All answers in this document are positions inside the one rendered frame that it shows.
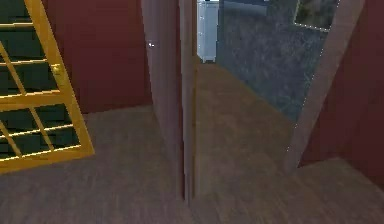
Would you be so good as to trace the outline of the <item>brown wooden room door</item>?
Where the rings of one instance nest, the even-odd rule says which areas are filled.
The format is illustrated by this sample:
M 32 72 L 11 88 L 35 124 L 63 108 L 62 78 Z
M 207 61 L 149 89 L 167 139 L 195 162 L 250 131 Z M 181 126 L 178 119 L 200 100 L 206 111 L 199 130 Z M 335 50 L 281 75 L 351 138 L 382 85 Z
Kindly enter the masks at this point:
M 195 198 L 197 0 L 141 0 L 150 91 L 177 196 Z

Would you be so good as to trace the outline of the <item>yellow glass-paned door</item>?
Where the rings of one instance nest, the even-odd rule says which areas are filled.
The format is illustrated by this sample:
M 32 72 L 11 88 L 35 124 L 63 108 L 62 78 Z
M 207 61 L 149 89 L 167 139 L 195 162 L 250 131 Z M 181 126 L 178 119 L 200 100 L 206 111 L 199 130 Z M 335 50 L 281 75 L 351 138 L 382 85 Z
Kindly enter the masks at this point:
M 0 0 L 0 175 L 93 154 L 42 0 Z

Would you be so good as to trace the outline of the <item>framed wall picture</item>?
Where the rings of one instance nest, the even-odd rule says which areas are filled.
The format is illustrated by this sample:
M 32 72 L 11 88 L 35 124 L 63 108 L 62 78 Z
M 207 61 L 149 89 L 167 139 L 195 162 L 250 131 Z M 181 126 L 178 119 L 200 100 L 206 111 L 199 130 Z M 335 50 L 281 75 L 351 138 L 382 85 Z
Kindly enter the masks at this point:
M 328 32 L 340 0 L 298 0 L 293 23 L 295 25 Z

